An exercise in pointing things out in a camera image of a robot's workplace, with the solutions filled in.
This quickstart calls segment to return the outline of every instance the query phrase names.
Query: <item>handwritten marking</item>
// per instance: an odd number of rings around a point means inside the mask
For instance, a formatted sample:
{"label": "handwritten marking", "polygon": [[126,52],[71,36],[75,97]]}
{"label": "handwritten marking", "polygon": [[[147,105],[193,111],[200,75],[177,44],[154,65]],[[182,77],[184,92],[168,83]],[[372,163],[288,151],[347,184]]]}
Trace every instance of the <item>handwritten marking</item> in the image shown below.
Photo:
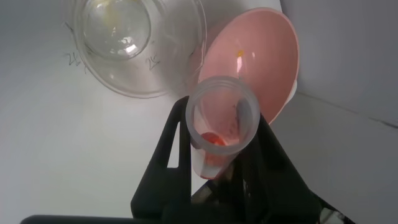
{"label": "handwritten marking", "polygon": [[145,59],[145,62],[149,64],[149,71],[151,71],[156,65],[160,63],[160,61],[156,60],[156,54],[154,56],[150,56],[149,58]]}

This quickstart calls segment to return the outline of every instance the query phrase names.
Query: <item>white wall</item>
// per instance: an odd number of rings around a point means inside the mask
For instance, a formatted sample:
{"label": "white wall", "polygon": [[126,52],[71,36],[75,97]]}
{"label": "white wall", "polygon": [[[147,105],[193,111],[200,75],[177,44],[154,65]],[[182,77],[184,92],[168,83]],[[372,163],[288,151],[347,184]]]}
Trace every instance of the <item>white wall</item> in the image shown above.
{"label": "white wall", "polygon": [[396,223],[397,1],[282,0],[298,94],[272,128],[308,186],[358,223]]}

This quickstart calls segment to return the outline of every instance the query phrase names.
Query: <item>clear plastic cup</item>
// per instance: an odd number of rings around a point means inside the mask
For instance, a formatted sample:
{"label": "clear plastic cup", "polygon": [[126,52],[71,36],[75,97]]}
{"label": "clear plastic cup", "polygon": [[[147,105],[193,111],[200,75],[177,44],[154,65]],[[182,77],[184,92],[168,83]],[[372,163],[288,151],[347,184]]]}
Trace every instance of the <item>clear plastic cup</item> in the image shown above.
{"label": "clear plastic cup", "polygon": [[185,117],[193,170],[204,179],[216,179],[253,139],[260,109],[247,85],[233,77],[218,76],[196,87]]}

